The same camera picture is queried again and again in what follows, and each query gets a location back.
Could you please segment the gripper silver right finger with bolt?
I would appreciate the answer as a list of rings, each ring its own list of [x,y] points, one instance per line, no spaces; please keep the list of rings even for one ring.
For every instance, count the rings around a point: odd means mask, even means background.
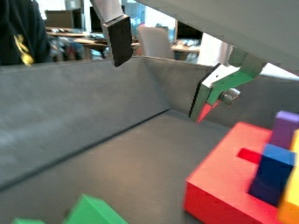
[[[218,64],[198,84],[189,114],[197,123],[221,102],[233,104],[239,97],[237,87],[259,76],[266,64],[257,56],[237,47],[233,48],[229,66]]]

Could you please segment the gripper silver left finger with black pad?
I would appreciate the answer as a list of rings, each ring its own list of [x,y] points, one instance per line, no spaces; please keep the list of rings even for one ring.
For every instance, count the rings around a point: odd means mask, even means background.
[[[102,23],[113,63],[115,67],[119,67],[134,55],[130,16],[123,12],[119,0],[90,1]]]

